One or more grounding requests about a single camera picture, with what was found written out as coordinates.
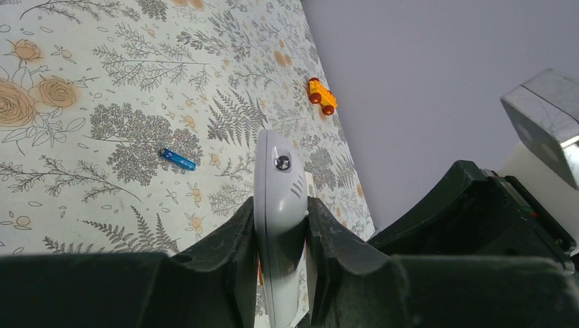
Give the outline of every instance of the blue battery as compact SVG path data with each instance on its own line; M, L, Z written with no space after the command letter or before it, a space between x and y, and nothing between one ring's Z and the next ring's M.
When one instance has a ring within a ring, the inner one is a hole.
M190 169L191 171L195 171L195 168L197 167L197 164L195 164L194 162L189 161L185 157L176 154L166 148L163 149L163 151L161 152L161 156L179 165L180 167L183 167L184 169Z

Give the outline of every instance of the yellow toy car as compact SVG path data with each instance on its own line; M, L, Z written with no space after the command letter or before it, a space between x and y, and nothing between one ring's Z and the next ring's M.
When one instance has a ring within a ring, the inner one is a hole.
M312 77L309 79L309 89L308 89L308 99L312 104L320 104L322 106L322 113L324 115L332 115L338 103L336 102L336 97L332 92L326 89L320 79L317 77Z

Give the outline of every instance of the grey background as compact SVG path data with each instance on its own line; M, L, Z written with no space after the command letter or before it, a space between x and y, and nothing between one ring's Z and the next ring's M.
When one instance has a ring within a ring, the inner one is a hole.
M377 228L458 159L499 169L518 141L500 96L579 77L577 0L304 0Z

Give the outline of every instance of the tablecloth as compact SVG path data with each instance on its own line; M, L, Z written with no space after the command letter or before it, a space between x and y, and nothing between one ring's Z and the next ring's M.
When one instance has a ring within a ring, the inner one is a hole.
M307 100L311 77L327 85L298 0L0 0L0 255L179 252L252 195L263 128L368 239L340 108Z

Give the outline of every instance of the orange toy car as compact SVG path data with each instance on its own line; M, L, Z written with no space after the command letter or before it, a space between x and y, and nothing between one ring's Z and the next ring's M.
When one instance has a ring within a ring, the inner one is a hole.
M308 98L312 104L320 104L322 106L322 113L324 115L332 115L338 107L336 97L332 92L326 89L320 79L312 77L309 79Z

